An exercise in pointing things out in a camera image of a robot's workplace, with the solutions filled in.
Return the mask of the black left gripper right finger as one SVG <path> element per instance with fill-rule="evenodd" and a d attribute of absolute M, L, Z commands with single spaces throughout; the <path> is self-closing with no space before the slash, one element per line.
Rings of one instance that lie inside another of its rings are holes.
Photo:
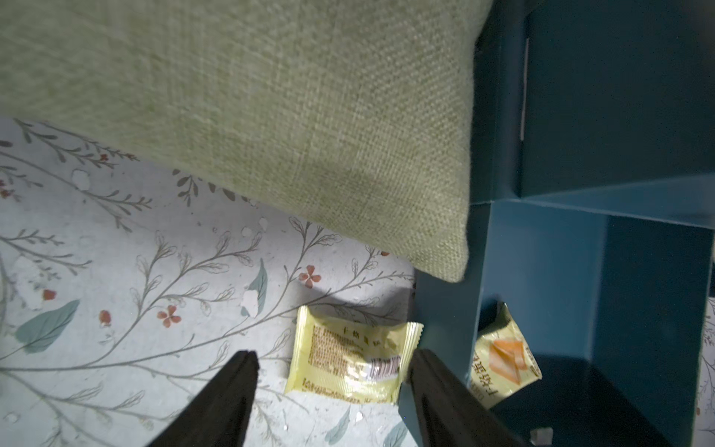
<path fill-rule="evenodd" d="M 424 446 L 523 446 L 485 409 L 438 356 L 417 349 L 409 367 L 409 386 Z"/>

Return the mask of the teal drawer cabinet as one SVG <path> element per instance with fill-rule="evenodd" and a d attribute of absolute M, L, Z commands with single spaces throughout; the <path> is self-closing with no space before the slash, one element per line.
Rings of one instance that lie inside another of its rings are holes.
<path fill-rule="evenodd" d="M 470 200 L 714 225 L 711 1 L 497 1 Z"/>

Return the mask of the green cushion pillow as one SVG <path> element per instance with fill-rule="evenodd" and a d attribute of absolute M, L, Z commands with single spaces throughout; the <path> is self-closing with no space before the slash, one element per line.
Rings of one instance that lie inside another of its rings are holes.
<path fill-rule="evenodd" d="M 488 1 L 5 1 L 1 111 L 457 282 Z"/>

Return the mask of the teal bottom drawer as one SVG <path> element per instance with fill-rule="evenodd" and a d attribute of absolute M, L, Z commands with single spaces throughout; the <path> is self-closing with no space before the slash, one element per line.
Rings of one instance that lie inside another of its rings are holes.
<path fill-rule="evenodd" d="M 497 201 L 471 208 L 465 277 L 416 275 L 420 345 L 463 387 L 505 304 L 543 374 L 467 424 L 538 428 L 557 446 L 687 446 L 714 234 L 705 228 Z"/>

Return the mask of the yellow-green cookie packet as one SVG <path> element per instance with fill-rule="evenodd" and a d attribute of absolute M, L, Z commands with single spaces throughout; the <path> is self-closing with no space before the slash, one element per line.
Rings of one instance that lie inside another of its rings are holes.
<path fill-rule="evenodd" d="M 353 404 L 398 403 L 424 325 L 370 326 L 297 312 L 285 392 L 309 392 Z"/>

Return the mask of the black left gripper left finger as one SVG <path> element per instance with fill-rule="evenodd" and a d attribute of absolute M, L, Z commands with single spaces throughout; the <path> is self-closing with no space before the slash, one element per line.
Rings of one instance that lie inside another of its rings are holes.
<path fill-rule="evenodd" d="M 219 370 L 151 447 L 244 444 L 251 418 L 259 361 L 254 351 L 239 351 Z"/>

